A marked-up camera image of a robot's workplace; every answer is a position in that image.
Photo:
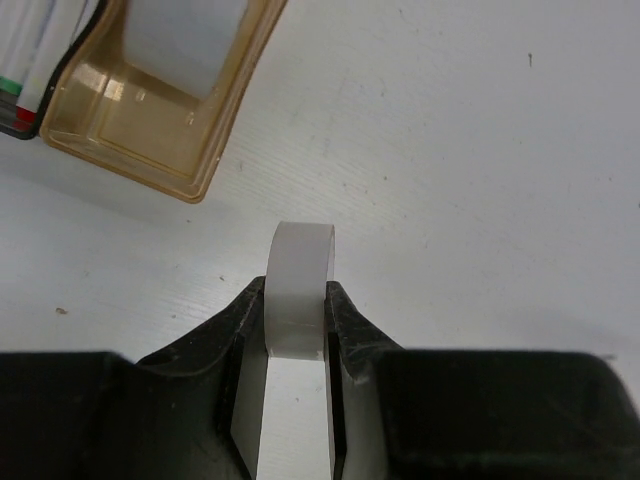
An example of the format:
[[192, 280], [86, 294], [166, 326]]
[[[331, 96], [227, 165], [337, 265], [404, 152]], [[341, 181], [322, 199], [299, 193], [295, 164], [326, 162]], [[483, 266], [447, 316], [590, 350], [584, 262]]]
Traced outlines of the green marker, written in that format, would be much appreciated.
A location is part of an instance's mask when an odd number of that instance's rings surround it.
[[1, 2], [1, 91], [19, 96], [53, 1]]

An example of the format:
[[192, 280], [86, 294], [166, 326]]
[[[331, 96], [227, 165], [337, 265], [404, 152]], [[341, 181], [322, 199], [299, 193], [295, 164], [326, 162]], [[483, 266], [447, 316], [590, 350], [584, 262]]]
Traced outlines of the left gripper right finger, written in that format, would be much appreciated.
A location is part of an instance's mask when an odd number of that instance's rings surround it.
[[406, 349], [336, 281], [324, 301], [335, 479], [635, 479], [639, 415], [568, 351]]

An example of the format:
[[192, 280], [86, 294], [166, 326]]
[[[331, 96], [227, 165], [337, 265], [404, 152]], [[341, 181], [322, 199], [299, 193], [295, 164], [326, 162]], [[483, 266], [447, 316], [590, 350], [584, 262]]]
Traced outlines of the clear tape roll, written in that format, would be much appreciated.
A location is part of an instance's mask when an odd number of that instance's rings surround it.
[[282, 222], [266, 268], [269, 367], [258, 463], [261, 479], [328, 479], [325, 289], [333, 277], [335, 229]]

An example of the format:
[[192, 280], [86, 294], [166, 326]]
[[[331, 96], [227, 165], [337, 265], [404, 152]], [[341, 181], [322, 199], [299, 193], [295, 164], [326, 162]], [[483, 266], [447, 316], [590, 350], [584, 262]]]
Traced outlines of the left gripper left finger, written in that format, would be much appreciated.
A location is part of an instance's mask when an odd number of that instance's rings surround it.
[[1, 356], [5, 479], [253, 479], [265, 393], [264, 279], [139, 361]]

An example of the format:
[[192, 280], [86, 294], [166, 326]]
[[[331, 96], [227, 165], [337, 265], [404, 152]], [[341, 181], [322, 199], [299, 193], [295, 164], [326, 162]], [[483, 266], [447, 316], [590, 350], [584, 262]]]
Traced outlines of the large white tape roll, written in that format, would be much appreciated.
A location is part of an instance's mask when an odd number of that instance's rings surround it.
[[127, 3], [123, 57], [135, 68], [203, 99], [248, 9], [244, 0], [133, 0]]

